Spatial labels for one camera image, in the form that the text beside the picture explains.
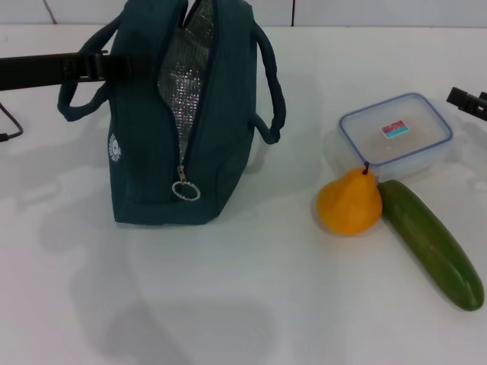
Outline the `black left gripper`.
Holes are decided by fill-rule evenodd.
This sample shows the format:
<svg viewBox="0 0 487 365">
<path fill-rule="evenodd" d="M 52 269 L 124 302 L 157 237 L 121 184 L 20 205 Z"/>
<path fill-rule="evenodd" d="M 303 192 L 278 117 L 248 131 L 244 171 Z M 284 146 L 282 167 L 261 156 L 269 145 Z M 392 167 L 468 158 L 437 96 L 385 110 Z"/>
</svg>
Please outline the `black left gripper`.
<svg viewBox="0 0 487 365">
<path fill-rule="evenodd" d="M 151 73 L 145 56 L 94 53 L 21 56 L 1 59 L 1 90 L 45 87 L 76 81 L 126 81 Z"/>
</svg>

